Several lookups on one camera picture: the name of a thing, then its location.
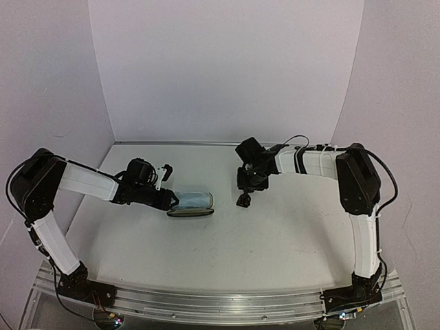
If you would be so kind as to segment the blue cleaning cloth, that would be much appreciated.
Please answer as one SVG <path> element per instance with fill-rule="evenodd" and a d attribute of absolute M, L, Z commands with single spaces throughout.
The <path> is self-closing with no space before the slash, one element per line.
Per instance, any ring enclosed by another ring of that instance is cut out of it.
<path fill-rule="evenodd" d="M 180 203 L 176 209 L 188 208 L 211 208 L 213 205 L 213 197 L 209 192 L 176 192 Z"/>

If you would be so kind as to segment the black glasses case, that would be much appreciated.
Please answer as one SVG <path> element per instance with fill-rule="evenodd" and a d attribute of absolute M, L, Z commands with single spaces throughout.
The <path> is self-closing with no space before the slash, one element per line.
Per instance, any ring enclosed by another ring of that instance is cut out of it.
<path fill-rule="evenodd" d="M 179 203 L 168 212 L 169 217 L 204 217 L 214 213 L 214 198 L 210 192 L 176 192 Z"/>

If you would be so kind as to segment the tortoiseshell sunglasses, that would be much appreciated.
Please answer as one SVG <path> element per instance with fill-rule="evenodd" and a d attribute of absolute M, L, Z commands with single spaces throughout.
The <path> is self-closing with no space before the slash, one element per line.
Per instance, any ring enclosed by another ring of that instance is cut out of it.
<path fill-rule="evenodd" d="M 248 189 L 244 189 L 236 201 L 236 205 L 241 208 L 248 208 L 251 204 L 251 196 Z"/>

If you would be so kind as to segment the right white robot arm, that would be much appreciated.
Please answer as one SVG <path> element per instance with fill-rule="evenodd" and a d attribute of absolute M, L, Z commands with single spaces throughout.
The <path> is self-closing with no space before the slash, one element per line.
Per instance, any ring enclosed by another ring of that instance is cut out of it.
<path fill-rule="evenodd" d="M 339 199 L 353 230 L 355 265 L 351 284 L 321 293 L 327 313 L 365 307 L 382 300 L 380 276 L 388 268 L 380 256 L 378 215 L 380 177 L 367 150 L 358 143 L 292 146 L 288 142 L 265 148 L 254 137 L 235 148 L 242 161 L 236 182 L 241 190 L 237 205 L 247 208 L 251 193 L 269 187 L 270 175 L 314 175 L 334 179 Z"/>

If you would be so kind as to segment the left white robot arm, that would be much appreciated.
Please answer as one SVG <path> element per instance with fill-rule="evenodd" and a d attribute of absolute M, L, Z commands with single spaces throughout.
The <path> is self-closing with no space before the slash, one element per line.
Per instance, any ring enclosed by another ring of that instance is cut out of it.
<path fill-rule="evenodd" d="M 176 194 L 162 188 L 173 169 L 168 164 L 154 168 L 132 159 L 126 170 L 111 175 L 40 148 L 19 164 L 5 184 L 12 207 L 24 218 L 37 250 L 56 275 L 56 292 L 61 296 L 111 307 L 116 287 L 89 279 L 84 263 L 76 256 L 59 228 L 54 201 L 60 190 L 99 198 L 117 205 L 143 204 L 169 211 L 179 204 Z"/>

